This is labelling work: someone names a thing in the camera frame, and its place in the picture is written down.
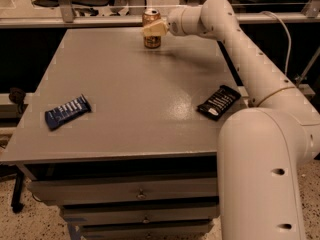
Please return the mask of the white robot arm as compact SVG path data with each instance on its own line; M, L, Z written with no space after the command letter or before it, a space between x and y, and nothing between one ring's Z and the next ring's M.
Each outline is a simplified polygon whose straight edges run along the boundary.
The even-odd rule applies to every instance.
M223 240L306 240L297 168L320 153L320 115L240 28L227 0L173 10L146 36L197 35L223 43L250 106L218 138Z

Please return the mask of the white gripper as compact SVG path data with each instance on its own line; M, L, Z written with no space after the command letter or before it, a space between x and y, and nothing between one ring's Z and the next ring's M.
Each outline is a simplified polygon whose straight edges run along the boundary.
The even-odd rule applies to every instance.
M179 7L172 10L165 20L158 19L142 28L142 34L149 36L165 36L169 32L175 36L199 35L202 32L200 7Z

